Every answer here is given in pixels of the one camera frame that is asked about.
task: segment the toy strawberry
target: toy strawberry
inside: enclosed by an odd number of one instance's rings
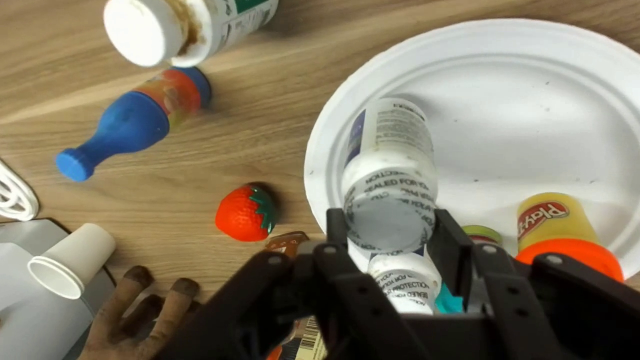
[[[239,241],[260,241],[276,225],[276,208],[267,192],[249,184],[235,189],[220,202],[216,226]]]

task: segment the blue bottle cap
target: blue bottle cap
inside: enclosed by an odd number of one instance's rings
[[[209,84],[207,77],[202,74],[202,71],[197,67],[173,67],[172,69],[181,71],[189,76],[189,79],[191,79],[198,88],[198,93],[200,93],[200,107],[202,109],[208,108],[212,96],[211,84]]]
[[[56,156],[60,172],[73,181],[85,181],[93,175],[94,167],[77,149],[66,149]]]
[[[464,313],[465,310],[462,306],[462,298],[453,296],[449,288],[444,283],[440,290],[440,294],[436,298],[436,307],[443,314],[456,314]]]

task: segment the white paper plate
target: white paper plate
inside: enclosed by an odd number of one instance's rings
[[[597,33],[525,19],[464,22],[375,56],[326,103],[307,145],[305,188],[318,224],[341,208],[351,123],[400,95],[426,112],[437,204],[494,228],[515,252],[516,207],[540,192],[583,204],[625,277],[640,270],[640,56]],[[349,253],[361,270],[369,254]]]

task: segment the white paper cup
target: white paper cup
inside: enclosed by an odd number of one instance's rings
[[[95,224],[82,225],[27,264],[42,286],[66,299],[79,299],[116,248],[113,237]]]

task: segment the wood grain surface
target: wood grain surface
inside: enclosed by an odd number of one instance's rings
[[[455,22],[527,17],[578,25],[640,50],[636,0],[280,0],[257,34],[202,64],[214,87],[204,113],[151,149],[107,160],[85,183],[54,156],[94,131],[102,111],[161,67],[128,63],[102,25],[103,0],[0,2],[0,156],[35,189],[40,217],[77,229],[95,222],[117,240],[116,277],[148,266],[166,291],[191,277],[214,293],[261,243],[239,243],[213,225],[219,201],[263,181],[279,194],[275,234],[322,234],[302,169],[323,104],[375,54]],[[631,281],[640,288],[640,279]]]

